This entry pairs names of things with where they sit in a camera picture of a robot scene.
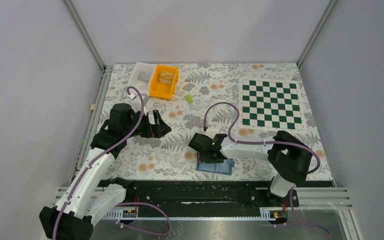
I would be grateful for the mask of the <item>blue card holder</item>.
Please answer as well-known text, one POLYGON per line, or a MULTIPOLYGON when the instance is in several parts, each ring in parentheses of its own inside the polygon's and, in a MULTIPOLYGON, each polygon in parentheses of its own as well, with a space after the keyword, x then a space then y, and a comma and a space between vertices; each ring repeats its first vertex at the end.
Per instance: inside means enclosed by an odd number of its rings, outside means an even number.
POLYGON ((221 163, 197 163, 196 170, 200 172, 230 176, 232 174, 234 166, 235 161, 229 158, 224 159, 221 163))

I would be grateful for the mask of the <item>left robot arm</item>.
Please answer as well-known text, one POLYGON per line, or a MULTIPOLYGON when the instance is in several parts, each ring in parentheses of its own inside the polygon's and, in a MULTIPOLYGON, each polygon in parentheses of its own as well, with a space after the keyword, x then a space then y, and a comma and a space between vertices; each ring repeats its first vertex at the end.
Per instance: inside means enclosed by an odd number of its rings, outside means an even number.
POLYGON ((117 159, 131 137, 160 139, 171 132, 158 110, 141 112, 127 103, 110 110, 78 175, 53 207, 43 207, 39 219, 45 235, 53 240, 88 240, 94 226, 118 204, 128 206, 137 199, 131 181, 115 178, 106 190, 91 199, 103 174, 117 159))

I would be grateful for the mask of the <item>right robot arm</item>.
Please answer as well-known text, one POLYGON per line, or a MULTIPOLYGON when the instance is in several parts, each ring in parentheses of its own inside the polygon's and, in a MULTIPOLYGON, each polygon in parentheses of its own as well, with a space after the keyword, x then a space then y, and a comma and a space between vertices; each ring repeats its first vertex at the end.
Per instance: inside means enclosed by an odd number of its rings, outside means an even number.
POLYGON ((257 141, 232 140, 225 133, 214 137, 195 133, 188 146, 197 151, 203 163, 235 158, 268 161, 277 172, 266 193, 267 201, 273 206, 281 205, 293 186, 306 181, 313 157, 307 146, 283 130, 272 138, 257 141))

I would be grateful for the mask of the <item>orange plastic bin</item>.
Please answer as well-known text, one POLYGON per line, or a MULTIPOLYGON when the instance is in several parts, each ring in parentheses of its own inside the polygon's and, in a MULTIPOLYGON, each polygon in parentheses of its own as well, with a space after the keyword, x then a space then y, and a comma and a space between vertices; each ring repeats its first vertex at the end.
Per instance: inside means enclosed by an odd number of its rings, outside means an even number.
POLYGON ((171 100, 179 80, 179 69, 174 66, 157 64, 149 84, 149 96, 171 100))

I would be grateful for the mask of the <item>small green block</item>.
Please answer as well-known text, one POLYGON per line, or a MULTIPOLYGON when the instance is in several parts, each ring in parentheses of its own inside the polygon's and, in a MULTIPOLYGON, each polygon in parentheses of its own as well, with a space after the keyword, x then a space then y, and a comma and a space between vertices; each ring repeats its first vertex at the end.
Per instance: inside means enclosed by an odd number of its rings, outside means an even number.
POLYGON ((189 104, 192 104, 194 102, 194 100, 190 94, 186 95, 185 98, 189 104))

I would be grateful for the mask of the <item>tan item in orange bin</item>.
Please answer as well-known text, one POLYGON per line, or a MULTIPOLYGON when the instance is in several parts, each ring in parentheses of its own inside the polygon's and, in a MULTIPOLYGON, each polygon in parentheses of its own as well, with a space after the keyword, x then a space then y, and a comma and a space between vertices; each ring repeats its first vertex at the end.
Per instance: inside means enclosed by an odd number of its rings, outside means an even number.
POLYGON ((161 84, 171 85, 174 80, 175 73, 169 71, 161 71, 158 80, 161 84))

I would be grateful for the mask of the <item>grey item in white bin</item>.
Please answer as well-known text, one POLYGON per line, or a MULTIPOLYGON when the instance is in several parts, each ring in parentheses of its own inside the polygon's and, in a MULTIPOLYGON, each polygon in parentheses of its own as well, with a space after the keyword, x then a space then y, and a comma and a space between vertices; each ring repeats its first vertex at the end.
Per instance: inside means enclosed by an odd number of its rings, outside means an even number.
POLYGON ((143 82, 148 82, 150 78, 151 78, 150 73, 146 71, 140 71, 137 76, 137 79, 143 82))

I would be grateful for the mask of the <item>white plastic bin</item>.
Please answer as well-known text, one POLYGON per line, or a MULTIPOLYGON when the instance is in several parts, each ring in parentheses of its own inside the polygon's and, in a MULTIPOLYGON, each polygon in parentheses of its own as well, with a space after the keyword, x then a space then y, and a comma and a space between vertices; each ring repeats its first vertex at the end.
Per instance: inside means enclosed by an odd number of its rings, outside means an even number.
POLYGON ((137 62, 128 80, 128 86, 135 87, 142 95, 150 96, 150 84, 157 64, 137 62))

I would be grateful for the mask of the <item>green white chessboard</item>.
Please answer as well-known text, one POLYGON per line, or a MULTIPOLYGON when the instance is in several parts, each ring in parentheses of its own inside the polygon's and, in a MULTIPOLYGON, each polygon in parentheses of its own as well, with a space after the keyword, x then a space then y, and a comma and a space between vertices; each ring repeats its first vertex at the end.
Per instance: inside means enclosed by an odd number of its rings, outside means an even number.
POLYGON ((242 78, 238 82, 240 127, 305 134, 300 86, 295 81, 242 78))

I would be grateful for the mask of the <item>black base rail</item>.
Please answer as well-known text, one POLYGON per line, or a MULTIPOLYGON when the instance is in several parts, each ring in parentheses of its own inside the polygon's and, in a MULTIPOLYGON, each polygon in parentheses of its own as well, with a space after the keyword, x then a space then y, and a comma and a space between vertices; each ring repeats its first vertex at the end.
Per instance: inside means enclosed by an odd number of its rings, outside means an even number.
POLYGON ((298 207, 292 197, 269 196, 270 182, 263 181, 174 181, 126 180, 116 177, 101 180, 98 187, 121 184, 127 188, 126 202, 138 200, 157 206, 169 218, 259 217, 260 208, 298 207))

